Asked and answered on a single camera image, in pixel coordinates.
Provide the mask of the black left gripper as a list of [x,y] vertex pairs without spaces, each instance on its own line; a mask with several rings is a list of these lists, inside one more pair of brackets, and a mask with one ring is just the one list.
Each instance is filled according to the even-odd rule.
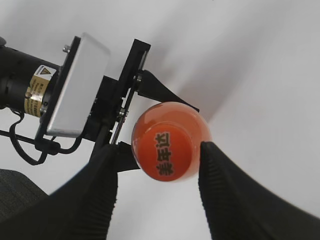
[[[106,129],[107,138],[111,138],[111,131],[119,118],[123,98],[127,96],[128,90],[133,85],[134,77],[144,66],[150,48],[150,44],[135,39],[118,80],[108,76],[103,77],[83,130],[83,138],[85,140],[96,142],[102,129]],[[200,112],[197,107],[187,103],[167,88],[150,71],[140,71],[137,79],[137,93],[139,96],[160,103],[177,102],[185,104],[198,113]],[[109,164],[111,172],[120,173],[140,169],[130,144],[121,141],[110,146],[113,150]]]

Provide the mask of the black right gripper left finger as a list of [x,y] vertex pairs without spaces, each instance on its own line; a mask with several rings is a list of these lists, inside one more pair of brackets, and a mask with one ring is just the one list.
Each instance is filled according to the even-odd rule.
[[104,240],[116,202],[117,148],[106,145],[60,189],[0,225],[2,240]]

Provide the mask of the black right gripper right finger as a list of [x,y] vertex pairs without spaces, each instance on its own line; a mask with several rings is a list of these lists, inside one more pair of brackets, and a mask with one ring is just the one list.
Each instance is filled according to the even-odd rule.
[[320,219],[280,198],[217,145],[200,144],[198,189],[213,240],[318,240]]

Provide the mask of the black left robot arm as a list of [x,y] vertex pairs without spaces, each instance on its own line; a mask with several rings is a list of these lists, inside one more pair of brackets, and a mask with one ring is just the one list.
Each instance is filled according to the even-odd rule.
[[39,118],[34,138],[3,135],[32,166],[94,142],[78,177],[143,170],[171,182],[199,170],[200,145],[210,135],[199,110],[165,87],[144,64],[151,46],[135,39],[119,79],[105,75],[110,51],[88,34],[66,46],[63,65],[0,42],[0,107],[20,120]]

